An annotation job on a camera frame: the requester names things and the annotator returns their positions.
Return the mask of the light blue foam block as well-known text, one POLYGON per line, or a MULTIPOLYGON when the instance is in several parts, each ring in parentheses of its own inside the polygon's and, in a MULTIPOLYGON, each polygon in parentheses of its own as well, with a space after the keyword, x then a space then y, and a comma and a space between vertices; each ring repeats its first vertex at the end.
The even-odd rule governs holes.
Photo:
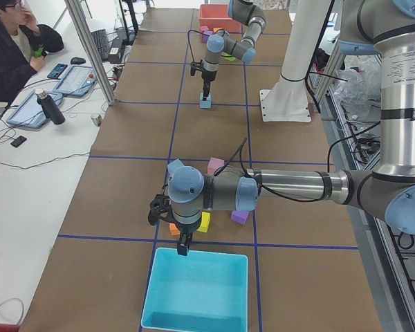
POLYGON ((201 109, 210 109, 212 107, 211 93, 209 93, 208 96, 204 96, 204 93, 200 94, 199 106, 201 109))
POLYGON ((173 160, 167 165, 167 172, 169 176, 173 175, 178 169, 184 167, 185 165, 180 159, 173 160))

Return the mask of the orange foam block left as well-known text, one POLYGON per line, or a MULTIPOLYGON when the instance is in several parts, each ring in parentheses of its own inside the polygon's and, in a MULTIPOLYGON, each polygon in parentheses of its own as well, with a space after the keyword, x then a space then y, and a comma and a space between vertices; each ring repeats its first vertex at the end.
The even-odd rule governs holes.
POLYGON ((178 236, 180 234, 180 230, 176 227, 176 225, 174 223, 170 223, 169 224, 169 233, 172 236, 178 236))

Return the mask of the purple foam block right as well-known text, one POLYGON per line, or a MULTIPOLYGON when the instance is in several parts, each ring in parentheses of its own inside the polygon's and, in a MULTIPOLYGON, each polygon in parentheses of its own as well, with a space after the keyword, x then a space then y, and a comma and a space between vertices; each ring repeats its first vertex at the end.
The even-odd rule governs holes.
POLYGON ((202 36, 201 36, 201 40, 204 44, 206 44, 208 42, 209 37, 213 34, 213 32, 211 30, 206 30, 203 32, 202 36))

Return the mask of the purple foam block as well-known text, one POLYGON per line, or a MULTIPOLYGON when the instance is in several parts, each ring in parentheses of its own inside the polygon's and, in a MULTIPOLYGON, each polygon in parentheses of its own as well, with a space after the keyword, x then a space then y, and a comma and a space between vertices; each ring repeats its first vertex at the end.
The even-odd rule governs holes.
POLYGON ((231 212, 231 220, 240 224, 245 225, 246 221, 248 220, 250 212, 249 211, 232 211, 231 212))
POLYGON ((204 44, 206 44, 208 42, 209 37, 213 34, 213 32, 211 30, 206 30, 203 32, 202 36, 201 36, 201 40, 204 44))

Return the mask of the purple foam block left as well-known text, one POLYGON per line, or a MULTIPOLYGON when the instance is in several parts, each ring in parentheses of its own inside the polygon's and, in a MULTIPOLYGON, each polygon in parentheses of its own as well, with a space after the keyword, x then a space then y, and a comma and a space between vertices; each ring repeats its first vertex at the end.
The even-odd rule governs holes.
POLYGON ((231 212, 231 220, 240 224, 245 225, 246 221, 248 220, 250 212, 249 211, 232 211, 231 212))

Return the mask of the pink plastic tray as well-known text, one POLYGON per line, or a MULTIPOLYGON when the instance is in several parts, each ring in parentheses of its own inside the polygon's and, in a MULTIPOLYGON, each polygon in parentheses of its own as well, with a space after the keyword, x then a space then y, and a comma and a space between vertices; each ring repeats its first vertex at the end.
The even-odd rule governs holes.
POLYGON ((202 4, 199 8, 199 26, 223 28, 229 33, 240 33, 241 23, 228 15, 226 4, 202 4))

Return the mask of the black keyboard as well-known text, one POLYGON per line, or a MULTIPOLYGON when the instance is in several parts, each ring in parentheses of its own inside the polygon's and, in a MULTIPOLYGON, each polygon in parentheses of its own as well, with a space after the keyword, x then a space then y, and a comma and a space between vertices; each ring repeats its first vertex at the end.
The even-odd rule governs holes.
POLYGON ((109 58, 109 44, 107 39, 107 32, 105 29, 99 29, 91 32, 93 42, 97 48, 98 54, 103 62, 109 58))

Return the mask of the teach pendant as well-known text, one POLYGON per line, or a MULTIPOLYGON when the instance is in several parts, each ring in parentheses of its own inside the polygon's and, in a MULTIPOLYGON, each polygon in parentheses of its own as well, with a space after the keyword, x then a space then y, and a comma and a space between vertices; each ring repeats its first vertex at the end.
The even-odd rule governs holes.
POLYGON ((64 97, 82 97, 88 93, 95 82, 96 76, 92 67, 72 65, 57 83, 53 92, 61 93, 64 97))
MULTIPOLYGON (((37 101, 37 90, 33 90, 23 102, 19 104, 19 106, 11 113, 11 115, 6 120, 6 123, 15 127, 28 127, 31 129, 40 128, 42 125, 47 123, 49 120, 52 120, 50 116, 46 116, 44 113, 42 106, 37 101)), ((49 95, 53 101, 55 102, 56 106, 58 107, 62 100, 63 95, 61 93, 56 93, 53 91, 43 91, 47 95, 49 95)), ((62 112, 59 115, 55 115, 54 122, 55 125, 61 125, 65 122, 65 117, 63 116, 62 112)))

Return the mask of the black computer mouse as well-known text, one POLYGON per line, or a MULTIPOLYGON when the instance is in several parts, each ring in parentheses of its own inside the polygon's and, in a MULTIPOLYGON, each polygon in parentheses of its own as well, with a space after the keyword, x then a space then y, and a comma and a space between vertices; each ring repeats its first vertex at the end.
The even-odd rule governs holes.
POLYGON ((80 64, 85 64, 86 60, 82 57, 72 57, 70 60, 70 63, 72 65, 80 65, 80 64))

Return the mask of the blue cased phone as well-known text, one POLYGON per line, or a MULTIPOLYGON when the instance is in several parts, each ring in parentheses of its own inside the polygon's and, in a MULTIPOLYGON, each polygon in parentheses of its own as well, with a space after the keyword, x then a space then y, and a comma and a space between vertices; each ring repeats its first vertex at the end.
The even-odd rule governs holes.
POLYGON ((66 70, 68 64, 57 64, 51 72, 47 75, 49 79, 58 79, 60 75, 66 70))

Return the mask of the black water bottle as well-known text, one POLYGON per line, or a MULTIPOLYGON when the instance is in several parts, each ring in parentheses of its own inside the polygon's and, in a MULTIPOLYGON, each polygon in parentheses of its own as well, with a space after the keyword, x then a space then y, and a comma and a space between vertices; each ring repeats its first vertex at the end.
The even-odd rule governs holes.
POLYGON ((51 119, 55 125, 65 122, 63 113, 59 110, 54 99, 43 89, 36 89, 37 103, 42 107, 45 116, 51 119))

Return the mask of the teach pendant near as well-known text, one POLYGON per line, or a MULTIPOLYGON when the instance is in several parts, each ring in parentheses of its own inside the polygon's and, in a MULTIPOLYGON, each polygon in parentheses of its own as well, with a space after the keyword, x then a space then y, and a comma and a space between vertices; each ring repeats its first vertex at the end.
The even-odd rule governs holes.
MULTIPOLYGON (((6 120, 6 123, 15 127, 28 127, 31 129, 40 128, 42 125, 47 123, 49 120, 52 120, 50 116, 46 116, 44 113, 42 106, 37 101, 37 90, 33 90, 23 102, 19 104, 19 106, 11 113, 11 115, 6 120)), ((49 95, 53 101, 55 102, 56 106, 58 107, 62 100, 63 95, 61 93, 56 93, 53 91, 43 91, 47 95, 49 95)), ((61 125, 65 122, 65 117, 63 116, 62 112, 59 115, 55 115, 54 122, 55 125, 61 125)))

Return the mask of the seated person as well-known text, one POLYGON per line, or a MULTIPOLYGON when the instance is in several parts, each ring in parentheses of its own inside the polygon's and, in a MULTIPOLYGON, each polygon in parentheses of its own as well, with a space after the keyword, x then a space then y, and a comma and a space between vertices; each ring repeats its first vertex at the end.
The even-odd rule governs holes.
POLYGON ((23 1, 0 1, 0 102, 13 102, 45 56, 63 48, 62 36, 38 24, 23 1))

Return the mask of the white pedestal base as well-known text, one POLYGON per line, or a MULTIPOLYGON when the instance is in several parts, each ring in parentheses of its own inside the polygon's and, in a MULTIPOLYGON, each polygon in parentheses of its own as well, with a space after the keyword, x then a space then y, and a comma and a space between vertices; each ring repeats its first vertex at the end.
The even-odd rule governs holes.
POLYGON ((311 121, 305 79, 333 4, 330 0, 298 2, 280 79, 272 89, 260 91, 264 122, 311 121))

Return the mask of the aluminium frame post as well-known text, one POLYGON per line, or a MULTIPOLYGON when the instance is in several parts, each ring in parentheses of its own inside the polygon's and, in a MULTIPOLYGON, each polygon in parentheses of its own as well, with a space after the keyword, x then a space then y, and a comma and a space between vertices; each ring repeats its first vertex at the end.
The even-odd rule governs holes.
POLYGON ((98 50, 93 42, 91 31, 89 30, 89 26, 86 22, 86 17, 80 1, 65 0, 65 4, 72 19, 73 25, 75 26, 77 35, 95 71, 97 81, 100 84, 107 104, 112 106, 115 104, 116 98, 107 77, 106 71, 103 67, 98 50))

